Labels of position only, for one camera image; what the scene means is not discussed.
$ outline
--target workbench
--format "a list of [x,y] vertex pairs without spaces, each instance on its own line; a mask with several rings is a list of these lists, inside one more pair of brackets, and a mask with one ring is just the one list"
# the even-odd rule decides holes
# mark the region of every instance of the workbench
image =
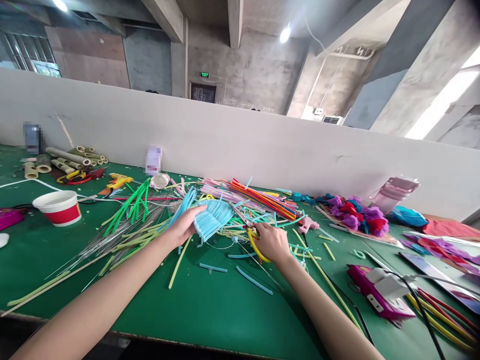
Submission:
[[[24,179],[23,172],[20,171],[20,159],[24,157],[28,157],[24,150],[0,145],[0,185]],[[146,178],[142,168],[114,163],[109,163],[108,166],[106,174],[124,174],[140,182]],[[180,181],[180,175],[169,175],[177,182]],[[182,176],[185,181],[197,179],[189,175]],[[94,195],[105,188],[110,178],[107,175],[103,179],[73,186],[60,185],[49,174],[41,174],[39,180],[58,188],[75,190],[81,195]],[[0,188],[0,207],[29,204],[36,197],[48,192],[51,190],[35,181]],[[434,344],[420,319],[408,320],[403,328],[399,329],[380,318],[367,300],[349,286],[352,280],[347,274],[347,264],[371,268],[376,266],[368,257],[362,260],[352,255],[353,249],[370,252],[400,274],[414,274],[415,270],[398,257],[400,249],[333,229],[328,226],[329,221],[315,208],[304,203],[299,203],[299,206],[318,222],[322,229],[340,240],[340,243],[327,241],[336,257],[336,261],[333,261],[322,245],[325,240],[317,236],[323,235],[319,230],[310,230],[306,235],[313,254],[322,258],[319,264],[362,313],[374,344],[383,356],[387,360],[437,360],[439,357]],[[8,301],[38,288],[46,282],[44,279],[49,274],[77,255],[97,233],[100,224],[119,209],[119,204],[103,201],[90,205],[81,204],[80,209],[82,219],[67,227],[54,227],[43,214],[35,211],[32,215],[26,215],[23,222],[4,230],[10,235],[10,240],[6,247],[0,249],[0,312],[8,309]],[[286,228],[288,239],[290,243],[298,244],[292,231],[293,226],[295,229],[298,227],[291,225]],[[390,233],[399,238],[402,232],[393,227]],[[113,332],[127,337],[148,338],[259,357],[328,359],[307,313],[274,265],[263,263],[267,271],[285,288],[284,293],[251,259],[227,257],[227,254],[243,254],[239,246],[224,250],[208,245],[196,248],[199,242],[198,236],[194,235],[194,246],[188,247],[171,290],[168,290],[168,284],[179,256],[177,250],[168,255],[163,265],[140,289],[112,326]],[[209,243],[225,248],[231,244],[231,240],[215,235]],[[480,253],[475,247],[469,246],[467,250],[474,255]],[[409,249],[401,251],[413,253]],[[427,258],[455,281],[472,286],[462,279],[462,273],[458,270],[433,256]],[[108,256],[19,308],[10,316],[49,319],[80,293],[107,260]],[[228,272],[209,272],[199,267],[200,262],[225,268]],[[307,259],[306,264],[310,275],[342,308],[312,260]],[[239,266],[271,289],[273,295],[247,281],[237,272],[235,266]],[[418,283],[424,290],[473,318],[471,313],[429,281],[421,279]],[[357,316],[353,306],[343,298]],[[437,337],[447,359],[465,358],[466,355],[442,335],[437,334]]]

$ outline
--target red and white cup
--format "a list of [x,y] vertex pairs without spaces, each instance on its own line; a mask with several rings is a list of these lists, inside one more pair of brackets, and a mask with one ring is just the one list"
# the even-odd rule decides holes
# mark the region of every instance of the red and white cup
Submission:
[[75,224],[82,218],[77,193],[71,190],[50,192],[37,197],[32,205],[56,227]]

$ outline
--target white partition wall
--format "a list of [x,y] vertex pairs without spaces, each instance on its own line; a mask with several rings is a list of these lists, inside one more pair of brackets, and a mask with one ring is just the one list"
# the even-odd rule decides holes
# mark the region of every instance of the white partition wall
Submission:
[[29,121],[49,146],[92,146],[126,165],[144,166],[158,145],[168,172],[365,203],[404,175],[421,182],[407,207],[456,220],[480,208],[474,149],[11,69],[0,69],[0,109],[2,144],[22,145]]

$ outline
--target pink water bottle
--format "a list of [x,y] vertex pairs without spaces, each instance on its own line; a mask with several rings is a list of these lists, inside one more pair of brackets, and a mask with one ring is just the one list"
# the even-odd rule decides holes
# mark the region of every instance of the pink water bottle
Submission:
[[384,215],[390,213],[403,200],[405,200],[416,188],[420,186],[417,179],[402,176],[391,177],[380,188],[370,207],[379,207]]

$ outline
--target air conditioner unit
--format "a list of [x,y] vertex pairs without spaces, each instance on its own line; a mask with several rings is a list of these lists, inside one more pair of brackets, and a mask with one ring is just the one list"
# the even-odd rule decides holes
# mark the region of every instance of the air conditioner unit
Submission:
[[324,116],[321,122],[327,124],[342,125],[343,119],[344,118],[341,116]]

